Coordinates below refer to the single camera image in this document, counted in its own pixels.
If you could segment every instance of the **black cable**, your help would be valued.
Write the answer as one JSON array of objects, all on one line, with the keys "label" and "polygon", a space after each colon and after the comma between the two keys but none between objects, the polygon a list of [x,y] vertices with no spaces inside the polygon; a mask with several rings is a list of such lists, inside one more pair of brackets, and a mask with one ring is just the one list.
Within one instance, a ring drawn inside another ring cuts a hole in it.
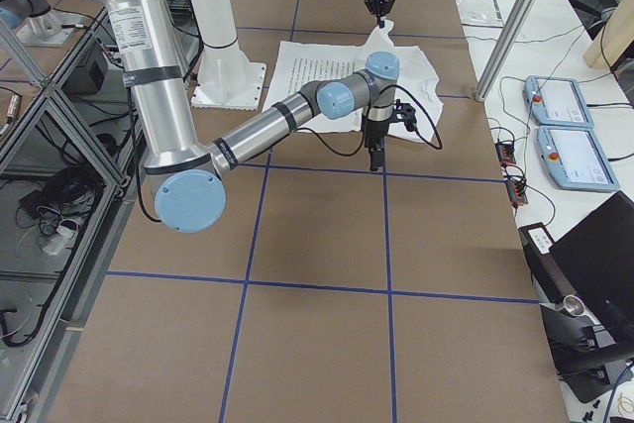
[{"label": "black cable", "polygon": [[126,93],[128,95],[128,113],[130,116],[130,136],[132,137],[132,159],[134,162],[134,175],[137,183],[137,193],[139,195],[139,205],[141,206],[141,211],[146,216],[148,220],[154,223],[160,223],[161,220],[153,217],[148,213],[146,209],[146,204],[143,201],[143,192],[141,190],[141,167],[139,165],[139,153],[137,152],[137,133],[135,131],[135,112],[134,106],[132,103],[132,90],[130,88],[126,88]]},{"label": "black cable", "polygon": [[610,73],[612,74],[612,76],[614,76],[614,79],[618,81],[618,78],[616,77],[616,73],[614,72],[614,67],[607,60],[607,56],[605,56],[605,50],[603,49],[603,36],[605,35],[605,30],[607,30],[607,22],[605,22],[605,25],[601,29],[601,35],[600,35],[600,38],[598,39],[598,46],[601,50],[601,56],[603,56],[603,61],[605,61],[605,64],[607,65],[607,68],[610,70]]},{"label": "black cable", "polygon": [[111,116],[110,118],[100,119],[99,121],[95,121],[94,123],[89,123],[88,126],[94,128],[95,126],[99,126],[103,123],[109,123],[110,121],[116,121],[117,119],[127,118],[128,114],[130,113],[126,111],[125,113],[121,113],[119,116]]},{"label": "black cable", "polygon": [[7,88],[6,86],[0,86],[0,89],[4,89],[5,91],[9,91],[10,93],[13,93],[17,96],[22,96],[20,93],[18,93],[17,91],[15,91],[14,89],[11,88]]},{"label": "black cable", "polygon": [[629,106],[630,108],[634,108],[634,105],[630,104],[630,103],[592,103],[592,104],[586,104],[586,106],[588,108],[600,108],[602,106]]},{"label": "black cable", "polygon": [[634,153],[628,154],[627,156],[622,156],[620,158],[609,158],[608,162],[619,162],[620,160],[634,158]]},{"label": "black cable", "polygon": [[[101,198],[100,183],[97,180],[97,178],[94,177],[94,173],[95,173],[94,169],[91,169],[91,175],[93,179],[92,185],[94,186],[94,194],[93,194],[94,198],[93,198],[92,206],[90,207],[90,210],[88,212],[89,216],[91,216],[92,213],[94,212],[94,204],[97,203],[97,201],[100,200]],[[81,242],[83,233],[85,233],[85,227],[81,227],[81,231],[79,232],[79,235],[77,236],[75,243]],[[30,342],[32,342],[38,336],[40,330],[42,329],[42,326],[44,325],[44,321],[49,311],[49,308],[51,307],[51,304],[53,303],[53,300],[55,296],[57,295],[57,292],[59,291],[59,288],[61,287],[64,281],[64,278],[66,274],[68,273],[68,270],[70,269],[70,266],[74,263],[74,259],[73,259],[74,253],[76,253],[75,247],[73,247],[71,256],[66,261],[66,264],[64,265],[63,269],[58,273],[53,289],[49,293],[49,296],[47,297],[46,301],[38,305],[38,307],[40,308],[40,315],[38,317],[38,322],[36,323],[35,328],[30,333],[24,334],[24,339],[22,341],[16,342],[13,340],[14,336],[17,334],[17,331],[10,332],[9,326],[5,319],[5,314],[18,312],[18,310],[15,308],[0,310],[0,330],[2,332],[2,342],[6,347],[9,347],[9,348],[24,347]]]},{"label": "black cable", "polygon": [[625,366],[625,369],[623,369],[621,374],[616,379],[616,382],[614,382],[614,386],[612,386],[612,391],[610,392],[610,398],[609,400],[607,400],[605,413],[603,414],[603,423],[607,423],[607,418],[610,415],[610,408],[612,407],[612,403],[614,401],[614,395],[616,395],[616,389],[618,388],[618,385],[620,385],[623,382],[623,378],[628,373],[628,371],[632,369],[633,366],[634,366],[634,361],[630,362],[627,366]]},{"label": "black cable", "polygon": [[117,44],[117,40],[114,38],[114,36],[108,31],[108,29],[103,27],[103,25],[101,24],[103,19],[102,20],[97,20],[96,17],[93,17],[90,14],[86,14],[84,12],[76,12],[74,10],[64,10],[64,9],[60,9],[59,7],[53,7],[53,10],[57,10],[58,12],[63,12],[64,14],[75,14],[75,15],[83,15],[84,17],[88,17],[90,20],[92,20],[97,25],[96,29],[98,29],[99,27],[102,27],[102,29],[106,33],[106,35],[108,37],[110,37],[110,39],[115,43],[115,45],[118,45]]},{"label": "black cable", "polygon": [[55,143],[55,141],[51,137],[51,134],[48,131],[46,131],[46,126],[44,126],[44,124],[42,124],[42,127],[45,128],[45,129],[43,130],[40,127],[40,125],[36,125],[35,129],[36,129],[36,131],[38,131],[40,133],[42,138],[47,143],[49,143],[51,146],[53,146],[57,150],[61,160],[63,160],[64,163],[66,163],[68,165],[78,165],[78,164],[81,163],[81,160],[79,160],[79,159],[75,158],[74,156],[72,156],[71,154],[69,154],[68,151],[65,149],[66,145],[69,144],[68,140],[65,141],[63,146],[59,146],[58,144]]},{"label": "black cable", "polygon": [[512,139],[510,140],[510,142],[511,142],[513,145],[515,144],[515,135],[513,134],[513,132],[512,132],[510,129],[505,128],[505,127],[503,127],[503,126],[493,126],[493,127],[492,127],[492,128],[490,128],[490,129],[491,129],[492,131],[498,131],[498,133],[497,133],[497,141],[498,141],[498,142],[500,142],[500,140],[499,140],[499,131],[506,131],[508,134],[510,134],[510,135],[511,135],[511,138],[512,138]]},{"label": "black cable", "polygon": [[592,79],[584,79],[583,81],[578,81],[578,84],[581,83],[590,83],[591,81],[597,81],[598,79],[604,78],[605,76],[610,76],[612,74],[612,72],[610,71],[609,73],[605,73],[602,74],[601,76],[598,76],[596,78],[592,78]]},{"label": "black cable", "polygon": [[366,139],[366,134],[365,134],[365,132],[363,132],[362,135],[361,135],[361,141],[359,142],[359,145],[357,146],[357,148],[354,149],[351,153],[342,153],[341,151],[337,151],[335,148],[333,148],[331,145],[329,145],[324,140],[324,138],[321,137],[321,135],[319,133],[317,133],[316,131],[313,131],[310,128],[306,128],[306,127],[297,128],[296,131],[307,131],[309,133],[312,133],[319,140],[319,142],[324,145],[324,147],[328,151],[330,151],[331,153],[333,153],[333,154],[335,154],[337,156],[340,156],[342,158],[351,158],[352,156],[356,155],[361,150],[361,148],[364,146],[364,141]]},{"label": "black cable", "polygon": [[530,188],[534,192],[539,193],[542,197],[548,200],[548,202],[553,207],[553,215],[551,216],[551,219],[546,224],[544,224],[545,227],[548,227],[551,223],[553,223],[553,221],[555,220],[555,217],[557,216],[557,205],[555,205],[555,202],[551,200],[551,198],[548,195],[546,195],[544,192],[542,192],[541,190],[538,190],[537,188],[530,186],[528,183],[526,184],[526,188]]},{"label": "black cable", "polygon": [[106,115],[108,115],[108,116],[121,116],[121,115],[123,114],[123,115],[124,115],[124,117],[125,117],[125,116],[127,116],[127,115],[128,115],[128,111],[127,111],[127,110],[126,110],[125,112],[123,112],[123,113],[112,113],[112,112],[110,112],[110,111],[107,111],[107,110],[105,110],[105,109],[103,109],[103,108],[101,108],[101,107],[97,106],[97,105],[96,105],[95,103],[93,103],[92,101],[88,101],[87,99],[82,98],[81,96],[77,96],[77,95],[74,95],[74,94],[69,94],[69,95],[68,95],[68,97],[69,97],[69,98],[72,98],[72,99],[77,99],[77,100],[81,101],[82,103],[87,104],[87,105],[88,105],[88,106],[90,106],[91,108],[94,108],[94,109],[96,109],[97,111],[100,111],[100,112],[102,112],[103,114],[106,114]]},{"label": "black cable", "polygon": [[410,93],[406,88],[403,88],[401,85],[393,83],[393,84],[388,84],[387,86],[385,86],[383,89],[380,90],[380,92],[378,93],[378,95],[380,96],[381,94],[383,94],[385,91],[387,91],[388,89],[398,89],[400,91],[402,91],[403,93],[405,93],[407,96],[409,96],[411,98],[412,101],[414,101],[414,104],[416,104],[416,106],[418,106],[418,108],[423,112],[423,114],[425,115],[425,117],[427,118],[427,121],[429,122],[430,126],[432,127],[432,131],[434,132],[434,136],[436,136],[436,141],[438,141],[438,145],[435,145],[434,143],[427,141],[425,138],[423,138],[423,136],[420,134],[420,132],[418,131],[418,128],[414,127],[414,133],[416,133],[416,136],[418,136],[418,138],[425,143],[426,145],[428,145],[430,148],[435,149],[436,151],[439,151],[443,148],[443,140],[440,137],[440,133],[438,132],[438,128],[436,127],[436,124],[434,123],[434,121],[432,120],[432,117],[429,115],[429,113],[427,112],[427,110],[425,109],[425,107],[420,104],[420,101],[418,101],[414,95],[412,93]]}]

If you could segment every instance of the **wire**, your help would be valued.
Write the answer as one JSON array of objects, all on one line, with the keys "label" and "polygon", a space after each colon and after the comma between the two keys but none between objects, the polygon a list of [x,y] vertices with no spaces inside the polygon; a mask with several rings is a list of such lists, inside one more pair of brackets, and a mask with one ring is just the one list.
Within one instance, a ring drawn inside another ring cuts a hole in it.
[{"label": "wire", "polygon": [[630,108],[634,109],[634,105],[630,104],[630,103],[594,103],[594,104],[586,104],[586,106],[588,108],[600,108],[603,106],[629,106]]},{"label": "wire", "polygon": [[404,92],[407,96],[409,96],[411,98],[412,101],[414,101],[414,103],[416,104],[416,106],[419,107],[419,109],[423,112],[423,114],[425,115],[425,117],[427,118],[427,121],[429,121],[429,125],[432,127],[432,131],[434,132],[434,136],[436,136],[436,141],[438,141],[438,145],[435,145],[434,143],[427,141],[425,138],[423,138],[423,136],[420,134],[420,132],[418,131],[418,128],[414,127],[414,133],[416,134],[416,136],[418,136],[418,138],[425,143],[426,145],[428,145],[430,148],[435,149],[436,151],[439,151],[443,148],[443,141],[440,137],[440,133],[438,132],[438,128],[436,127],[436,124],[434,123],[434,121],[432,120],[432,117],[429,115],[429,113],[427,112],[427,110],[425,109],[425,107],[420,103],[420,101],[418,101],[414,95],[412,93],[410,93],[406,88],[402,87],[399,84],[393,83],[393,84],[388,84],[387,86],[385,86],[383,89],[380,90],[380,92],[378,93],[378,95],[380,96],[381,94],[383,94],[385,91],[387,91],[388,89],[398,89],[399,91]]},{"label": "wire", "polygon": [[364,131],[361,135],[361,141],[359,142],[359,145],[351,152],[351,153],[342,153],[341,151],[337,151],[335,148],[333,148],[331,145],[329,145],[324,138],[321,137],[321,135],[319,133],[317,133],[316,131],[313,131],[310,128],[297,128],[296,131],[307,131],[309,133],[312,133],[321,144],[324,145],[324,147],[330,151],[331,153],[333,153],[336,156],[340,156],[342,158],[351,158],[352,156],[355,156],[360,150],[361,148],[364,146],[364,141],[366,139],[366,132]]},{"label": "wire", "polygon": [[607,418],[610,414],[610,408],[612,407],[612,402],[614,401],[614,395],[616,394],[616,389],[618,388],[618,385],[622,383],[623,378],[625,378],[625,375],[629,372],[630,369],[632,369],[632,366],[634,366],[634,361],[625,366],[625,369],[623,369],[621,375],[619,375],[616,379],[616,382],[614,382],[614,386],[612,386],[612,391],[610,392],[610,399],[607,401],[605,413],[603,414],[603,423],[607,423]]},{"label": "wire", "polygon": [[161,220],[153,217],[146,209],[146,204],[143,201],[143,192],[141,190],[141,167],[139,165],[139,153],[137,152],[137,133],[135,131],[135,113],[134,106],[132,102],[132,90],[130,88],[126,88],[126,93],[128,95],[128,113],[130,117],[130,136],[132,137],[132,159],[134,162],[134,175],[137,183],[137,193],[139,195],[139,205],[141,206],[141,211],[146,216],[148,220],[154,223],[160,223]]},{"label": "wire", "polygon": [[[527,45],[527,44],[544,44],[545,42],[549,42],[549,41],[550,41],[550,40],[552,40],[552,39],[558,39],[559,37],[564,37],[564,36],[566,36],[567,34],[572,33],[572,32],[574,32],[575,30],[580,29],[581,27],[586,27],[586,25],[585,25],[585,24],[577,25],[576,27],[574,27],[574,28],[572,28],[572,29],[570,29],[570,30],[567,30],[567,31],[565,31],[565,32],[563,32],[563,33],[561,33],[561,34],[555,34],[555,35],[553,35],[552,37],[548,37],[547,39],[541,39],[541,40],[522,40],[522,41],[517,41],[517,42],[514,42],[513,44],[514,44],[514,45],[516,45],[516,44],[517,44],[517,45]],[[485,40],[493,40],[493,41],[496,41],[496,42],[497,42],[497,40],[498,40],[498,39],[495,39],[495,38],[493,38],[493,37],[477,37],[477,36],[474,36],[474,35],[468,35],[468,36],[466,36],[465,38],[466,38],[466,39],[483,40],[483,41],[485,41]]]},{"label": "wire", "polygon": [[625,160],[625,159],[630,159],[630,158],[634,158],[634,153],[630,153],[627,156],[622,156],[620,158],[609,158],[607,161],[608,162],[619,162],[620,160]]},{"label": "wire", "polygon": [[9,91],[10,93],[13,93],[17,96],[22,96],[20,93],[18,93],[16,90],[11,89],[11,88],[7,88],[6,86],[0,86],[0,89],[4,89],[5,91]]},{"label": "wire", "polygon": [[616,77],[616,73],[614,72],[614,68],[607,60],[607,56],[605,56],[605,50],[603,49],[603,36],[605,35],[606,30],[607,30],[607,22],[605,22],[605,25],[601,29],[600,38],[598,39],[598,45],[601,50],[601,56],[603,56],[603,61],[605,61],[605,64],[607,65],[607,68],[610,70],[610,73],[612,74],[612,76],[614,76],[614,79],[618,81],[618,78]]},{"label": "wire", "polygon": [[610,71],[609,73],[605,73],[602,74],[601,76],[598,76],[596,78],[592,78],[592,79],[584,79],[583,81],[578,81],[578,84],[581,83],[590,83],[591,81],[597,81],[598,79],[604,78],[605,76],[610,76],[612,74],[612,72]]},{"label": "wire", "polygon": [[128,111],[126,110],[123,113],[112,113],[110,111],[107,111],[99,106],[97,106],[95,103],[93,103],[92,101],[88,101],[87,99],[82,98],[81,96],[76,96],[74,94],[69,94],[68,95],[69,98],[73,98],[73,99],[77,99],[79,101],[81,101],[84,104],[87,104],[88,106],[96,109],[97,111],[102,112],[103,114],[107,114],[108,116],[121,116],[123,114],[123,116],[127,116],[128,115]]},{"label": "wire", "polygon": [[106,35],[108,37],[110,37],[110,40],[112,40],[115,45],[117,45],[117,40],[115,39],[115,37],[108,31],[108,29],[106,29],[101,22],[102,20],[97,20],[96,17],[93,17],[90,14],[86,14],[84,12],[76,12],[74,10],[64,10],[64,9],[60,9],[59,7],[53,7],[53,10],[57,10],[58,12],[63,12],[64,14],[75,14],[75,15],[83,15],[84,17],[88,17],[90,20],[92,20],[95,24],[97,24],[97,28],[102,27],[103,31],[106,33]]},{"label": "wire", "polygon": [[544,197],[546,200],[548,200],[548,202],[553,207],[553,215],[551,216],[550,220],[546,224],[544,224],[545,227],[548,227],[551,223],[553,223],[553,221],[555,220],[555,217],[557,216],[557,205],[555,205],[555,202],[553,200],[551,200],[551,198],[548,195],[546,195],[544,192],[542,192],[541,190],[538,190],[537,188],[532,187],[528,183],[526,184],[526,188],[530,188],[534,192],[539,193],[542,197]]}]

